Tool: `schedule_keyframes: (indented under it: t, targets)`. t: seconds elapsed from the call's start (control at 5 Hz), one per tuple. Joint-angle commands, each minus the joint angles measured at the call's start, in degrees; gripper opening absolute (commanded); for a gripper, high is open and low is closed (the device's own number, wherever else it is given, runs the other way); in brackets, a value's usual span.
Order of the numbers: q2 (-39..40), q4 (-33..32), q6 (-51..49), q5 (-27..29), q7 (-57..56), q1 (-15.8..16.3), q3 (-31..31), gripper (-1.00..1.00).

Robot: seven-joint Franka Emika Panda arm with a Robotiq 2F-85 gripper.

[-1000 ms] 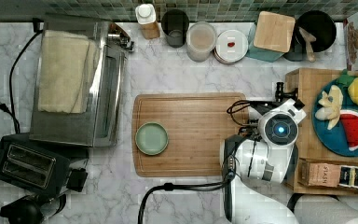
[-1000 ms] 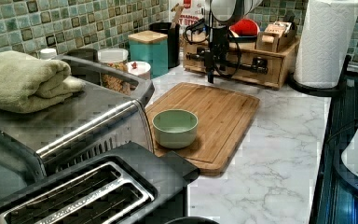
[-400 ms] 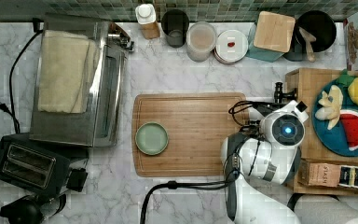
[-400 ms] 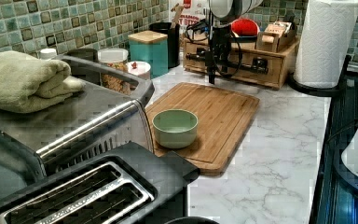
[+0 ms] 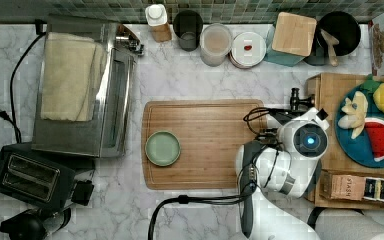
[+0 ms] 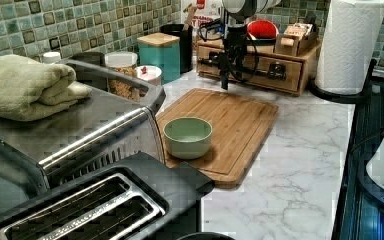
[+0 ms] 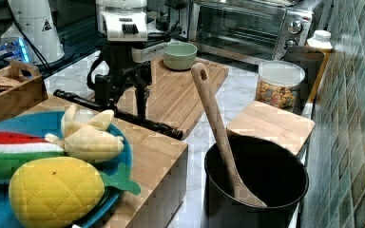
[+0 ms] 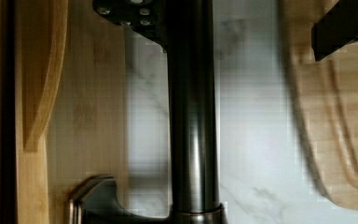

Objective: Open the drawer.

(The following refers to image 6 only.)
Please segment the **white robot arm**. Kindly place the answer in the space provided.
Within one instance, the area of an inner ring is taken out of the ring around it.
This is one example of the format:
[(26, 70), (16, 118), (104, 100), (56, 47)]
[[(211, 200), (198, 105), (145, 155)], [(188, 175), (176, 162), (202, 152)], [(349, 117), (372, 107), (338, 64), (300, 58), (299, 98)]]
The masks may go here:
[(224, 26), (222, 43), (224, 49), (218, 54), (221, 87), (228, 89), (229, 76), (239, 82), (249, 81), (256, 73), (259, 63), (256, 45), (254, 68), (244, 67), (248, 42), (251, 41), (245, 20), (255, 14), (278, 5), (281, 0), (222, 0), (221, 21)]

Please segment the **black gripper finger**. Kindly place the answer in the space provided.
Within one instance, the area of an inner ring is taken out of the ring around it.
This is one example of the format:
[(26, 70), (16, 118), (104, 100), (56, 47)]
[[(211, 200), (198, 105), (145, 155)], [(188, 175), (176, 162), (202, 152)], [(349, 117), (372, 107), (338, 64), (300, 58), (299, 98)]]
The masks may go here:
[(221, 88), (228, 90), (228, 75), (224, 74), (220, 76), (221, 78)]

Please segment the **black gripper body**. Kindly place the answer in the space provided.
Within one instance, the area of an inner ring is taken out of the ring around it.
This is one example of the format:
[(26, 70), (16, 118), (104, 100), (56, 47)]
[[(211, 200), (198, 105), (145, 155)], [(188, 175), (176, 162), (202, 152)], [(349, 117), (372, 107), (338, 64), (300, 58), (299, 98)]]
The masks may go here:
[(242, 76), (246, 72), (244, 58), (247, 54), (247, 29), (244, 24), (224, 26), (223, 51), (219, 53), (221, 76)]

